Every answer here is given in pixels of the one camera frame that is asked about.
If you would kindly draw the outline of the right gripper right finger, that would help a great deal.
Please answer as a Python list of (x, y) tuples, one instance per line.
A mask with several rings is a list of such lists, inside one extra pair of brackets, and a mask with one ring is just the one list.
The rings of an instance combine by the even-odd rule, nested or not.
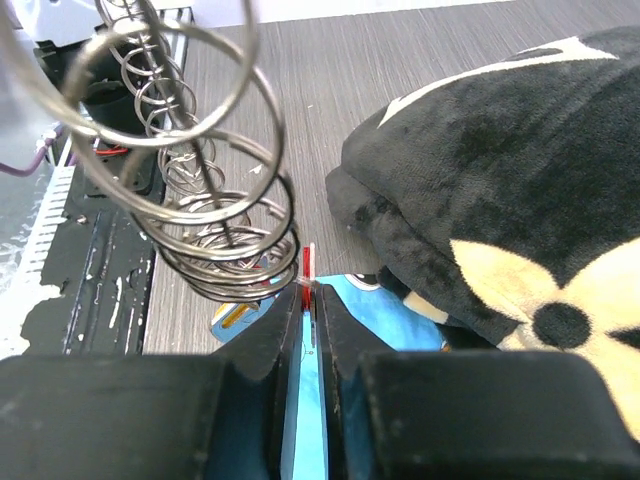
[(316, 288), (331, 479), (635, 479), (639, 445), (583, 358), (397, 351)]

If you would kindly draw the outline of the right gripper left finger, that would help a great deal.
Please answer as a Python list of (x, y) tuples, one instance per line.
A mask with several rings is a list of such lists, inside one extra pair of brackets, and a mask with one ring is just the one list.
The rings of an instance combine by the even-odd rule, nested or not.
[(289, 479), (300, 288), (209, 355), (1, 363), (5, 479)]

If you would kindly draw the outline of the large metal keyring with rings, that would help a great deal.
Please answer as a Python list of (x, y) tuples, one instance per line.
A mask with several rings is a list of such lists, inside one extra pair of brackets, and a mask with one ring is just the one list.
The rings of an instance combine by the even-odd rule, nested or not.
[[(251, 303), (274, 296), (298, 278), (300, 242), (292, 203), (278, 205), (267, 194), (274, 183), (293, 188), (281, 171), (285, 123), (273, 91), (256, 66), (257, 23), (253, 5), (244, 2), (243, 46), (212, 31), (160, 18), (150, 3), (138, 3), (134, 15), (94, 34), (81, 47), (60, 88), (47, 84), (18, 44), (10, 20), (1, 21), (1, 48), (32, 98), (69, 129), (85, 174), (113, 202), (127, 210), (154, 242), (158, 254), (193, 290), (218, 302)], [(232, 91), (208, 116), (198, 118), (185, 99), (185, 83), (163, 46), (166, 34), (203, 42), (226, 54), (239, 67)], [(94, 64), (123, 43), (143, 51), (150, 64), (150, 86), (159, 92), (168, 130), (129, 135), (80, 111), (89, 91)], [(273, 123), (271, 149), (222, 129), (250, 85), (266, 102)], [(203, 150), (215, 141), (261, 163), (261, 181), (248, 192), (223, 190), (212, 177), (213, 163)], [(195, 163), (202, 189), (155, 204), (133, 190), (133, 177), (150, 155), (177, 154)]]

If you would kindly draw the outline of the red key tag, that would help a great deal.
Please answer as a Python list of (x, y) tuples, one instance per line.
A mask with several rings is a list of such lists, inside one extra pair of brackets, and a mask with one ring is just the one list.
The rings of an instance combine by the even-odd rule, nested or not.
[(314, 283), (316, 279), (316, 245), (311, 242), (303, 249), (302, 262), (302, 305), (305, 311), (314, 311)]

